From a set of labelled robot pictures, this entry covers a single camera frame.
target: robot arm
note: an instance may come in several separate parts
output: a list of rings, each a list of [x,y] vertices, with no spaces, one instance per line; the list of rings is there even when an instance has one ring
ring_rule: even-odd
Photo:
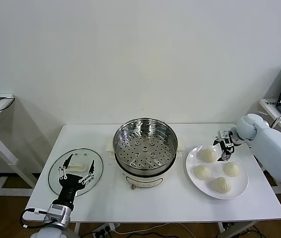
[[[251,151],[258,161],[276,180],[281,182],[281,133],[271,129],[255,114],[243,116],[232,128],[233,144],[249,142]]]
[[[94,160],[84,177],[68,174],[66,169],[69,166],[73,155],[70,155],[59,167],[58,181],[62,186],[61,192],[56,200],[52,202],[48,210],[38,208],[28,208],[20,215],[19,221],[24,228],[35,229],[43,228],[38,233],[35,233],[31,238],[66,238],[61,234],[61,231],[66,231],[70,224],[70,214],[74,209],[74,198],[77,191],[84,189],[85,186],[94,179]],[[23,214],[25,212],[33,212],[35,214],[45,214],[44,223],[39,226],[28,226],[24,224]]]

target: cable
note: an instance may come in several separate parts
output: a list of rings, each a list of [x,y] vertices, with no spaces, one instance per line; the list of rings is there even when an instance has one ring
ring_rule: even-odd
[[[261,234],[261,232],[259,231],[259,229],[256,226],[253,226],[259,233],[260,233],[260,238],[263,237],[263,234]]]
[[[101,230],[100,230],[100,234],[101,234],[101,236],[102,236],[103,238],[105,238],[105,230],[104,230],[104,229],[101,229]]]
[[[158,234],[156,232],[150,232],[150,233],[145,233],[145,234],[132,233],[129,236],[127,236],[127,238],[130,238],[132,236],[147,236],[147,235],[151,235],[151,234],[154,234],[154,235],[157,235],[157,236],[160,236],[160,237],[164,237],[164,238],[180,238],[180,237],[177,237],[177,236],[163,236],[163,235]]]
[[[3,110],[5,110],[5,109],[7,109],[7,108],[9,108],[10,106],[11,106],[11,104],[15,101],[15,99],[14,98],[1,98],[0,100],[2,100],[2,99],[12,99],[11,100],[11,102],[8,104],[8,106],[6,106],[5,108],[3,108],[3,109],[0,109],[0,112],[1,111],[3,111]]]
[[[196,238],[195,235],[189,230],[188,227],[186,227],[186,226],[185,226],[184,224],[182,224],[182,223],[179,223],[179,224],[182,225],[184,228],[186,228],[187,231],[190,232],[190,234],[192,235],[193,238]]]
[[[278,119],[279,119],[279,118],[276,118],[276,119],[274,120],[274,122],[271,124],[270,128],[273,128],[273,125],[276,123],[276,121],[277,121]]]
[[[48,222],[48,223],[44,223],[44,224],[41,224],[41,225],[38,225],[38,226],[29,226],[29,225],[24,224],[23,218],[22,218],[22,217],[23,217],[23,214],[25,214],[26,212],[35,212],[35,209],[34,209],[34,208],[27,208],[26,210],[24,210],[24,211],[21,213],[21,215],[20,215],[20,217],[19,217],[19,223],[20,223],[24,228],[27,228],[27,229],[42,228],[42,227],[46,227],[46,226],[52,224],[53,222],[56,222],[56,220],[52,220],[52,221],[50,221],[50,222]],[[39,211],[39,214],[47,214],[47,212],[45,212],[45,211]]]
[[[281,117],[278,117],[274,120],[274,122],[272,123],[272,125],[270,126],[270,128],[275,128],[276,125],[281,121]]]
[[[97,233],[97,232],[89,232],[89,233],[86,233],[86,234],[82,235],[81,238],[83,238],[83,237],[85,237],[85,236],[87,236],[87,235],[90,235],[90,234],[95,234],[95,233]]]
[[[105,231],[107,231],[107,233],[110,235],[110,238],[112,238],[111,229],[109,226],[105,226]]]
[[[168,225],[169,223],[165,223],[165,224],[162,224],[162,225],[159,225],[159,226],[155,226],[155,227],[151,227],[149,229],[146,229],[146,230],[140,230],[140,231],[132,231],[132,232],[125,232],[125,233],[119,233],[115,230],[113,230],[113,232],[117,233],[117,234],[120,234],[120,235],[125,235],[125,234],[131,234],[131,233],[135,233],[135,232],[146,232],[146,231],[149,231],[153,228],[156,228],[156,227],[162,227],[162,226],[165,226],[165,225]]]

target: perforated steamer tray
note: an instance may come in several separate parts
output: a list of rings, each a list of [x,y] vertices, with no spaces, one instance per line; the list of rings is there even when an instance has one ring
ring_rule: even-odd
[[[174,131],[162,121],[136,119],[121,126],[113,140],[118,164],[136,176],[153,176],[168,170],[177,150]]]

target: table leg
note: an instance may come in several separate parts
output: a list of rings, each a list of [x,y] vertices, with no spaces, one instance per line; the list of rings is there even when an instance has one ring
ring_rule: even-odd
[[[258,221],[250,222],[236,222],[232,227],[228,228],[226,231],[220,233],[218,238],[231,238],[234,235],[241,233],[242,231],[255,225]]]
[[[30,197],[33,191],[32,188],[3,188],[8,177],[0,178],[0,196],[20,196],[20,197]]]
[[[74,232],[75,232],[75,233],[79,234],[80,226],[81,226],[81,223],[80,223],[80,222],[76,222],[76,223],[75,223],[75,228],[74,228]]]
[[[26,169],[18,167],[18,159],[12,154],[12,152],[2,143],[0,140],[0,152],[4,156],[4,161],[32,188],[35,187],[37,179]]]

